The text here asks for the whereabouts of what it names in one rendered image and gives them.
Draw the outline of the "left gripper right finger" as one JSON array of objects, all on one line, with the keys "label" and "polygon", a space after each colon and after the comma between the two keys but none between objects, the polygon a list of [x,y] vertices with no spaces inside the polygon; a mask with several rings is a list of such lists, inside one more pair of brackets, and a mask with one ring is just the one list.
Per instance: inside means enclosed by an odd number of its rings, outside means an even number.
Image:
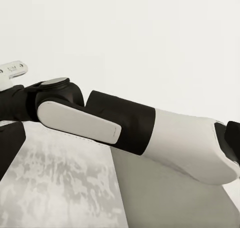
[{"label": "left gripper right finger", "polygon": [[229,120],[224,133],[224,139],[240,161],[240,122]]}]

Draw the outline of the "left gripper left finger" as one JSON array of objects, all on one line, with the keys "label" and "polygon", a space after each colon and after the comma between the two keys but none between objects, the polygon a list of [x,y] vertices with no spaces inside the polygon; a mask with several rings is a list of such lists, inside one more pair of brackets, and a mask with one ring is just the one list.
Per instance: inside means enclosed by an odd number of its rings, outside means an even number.
[{"label": "left gripper left finger", "polygon": [[0,181],[26,140],[23,121],[0,126]]}]

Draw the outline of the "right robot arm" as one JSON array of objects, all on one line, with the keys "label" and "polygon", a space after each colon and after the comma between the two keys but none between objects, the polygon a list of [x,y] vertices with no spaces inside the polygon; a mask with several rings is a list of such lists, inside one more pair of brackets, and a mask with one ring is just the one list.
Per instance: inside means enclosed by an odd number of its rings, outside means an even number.
[{"label": "right robot arm", "polygon": [[240,161],[224,139],[226,125],[92,90],[86,105],[78,85],[58,77],[24,87],[11,79],[28,71],[21,60],[0,65],[0,122],[41,122],[145,157],[207,185],[240,178]]}]

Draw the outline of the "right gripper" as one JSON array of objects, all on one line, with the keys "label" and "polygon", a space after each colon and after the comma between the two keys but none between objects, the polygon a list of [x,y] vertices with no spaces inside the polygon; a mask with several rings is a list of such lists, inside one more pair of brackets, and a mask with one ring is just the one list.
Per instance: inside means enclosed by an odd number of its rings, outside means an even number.
[{"label": "right gripper", "polygon": [[24,85],[15,85],[9,89],[0,91],[0,122],[1,121],[17,121],[20,120],[12,111],[11,103],[13,96],[20,90],[24,89]]}]

